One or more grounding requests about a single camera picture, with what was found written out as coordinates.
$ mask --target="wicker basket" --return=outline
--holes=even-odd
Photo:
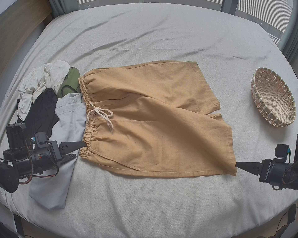
[[[252,77],[251,90],[258,110],[271,125],[283,127],[294,122],[294,97],[277,73],[267,68],[258,68]]]

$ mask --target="drawstring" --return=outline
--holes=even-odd
[[[114,113],[111,110],[109,110],[109,109],[104,109],[104,108],[96,107],[96,106],[93,105],[92,102],[90,102],[90,105],[94,109],[91,110],[90,112],[88,112],[88,114],[87,114],[87,121],[89,121],[89,117],[91,117],[95,113],[97,113],[100,117],[102,117],[103,119],[105,119],[107,121],[107,125],[109,126],[110,131],[113,134],[114,133],[114,126],[113,126],[111,120],[109,119],[109,117],[112,117],[114,115]]]

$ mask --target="bed sheet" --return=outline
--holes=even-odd
[[[8,122],[3,112],[13,113],[20,81],[33,67],[64,60],[83,74],[168,59],[197,61],[232,127],[237,161],[272,159],[278,143],[295,148],[298,122],[272,127],[250,92],[255,69],[268,67],[298,98],[297,78],[267,33],[233,15],[178,4],[103,6],[54,19],[17,71],[1,121]],[[4,136],[1,150],[7,148]],[[231,237],[265,223],[298,198],[298,191],[274,191],[242,170],[236,177],[138,178],[82,159],[76,161],[64,209],[48,211],[28,192],[28,185],[13,194],[0,189],[0,201],[31,223],[71,238]]]

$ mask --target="headboard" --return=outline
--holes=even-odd
[[[17,0],[0,15],[0,76],[22,43],[51,12],[48,0]]]

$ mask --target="gray curtain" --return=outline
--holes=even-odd
[[[56,18],[60,15],[77,11],[80,9],[77,0],[49,0],[53,9],[52,17]]]
[[[289,24],[285,30],[284,37],[278,44],[278,48],[289,61],[290,64],[295,60],[298,53],[298,1],[294,0],[293,9]]]

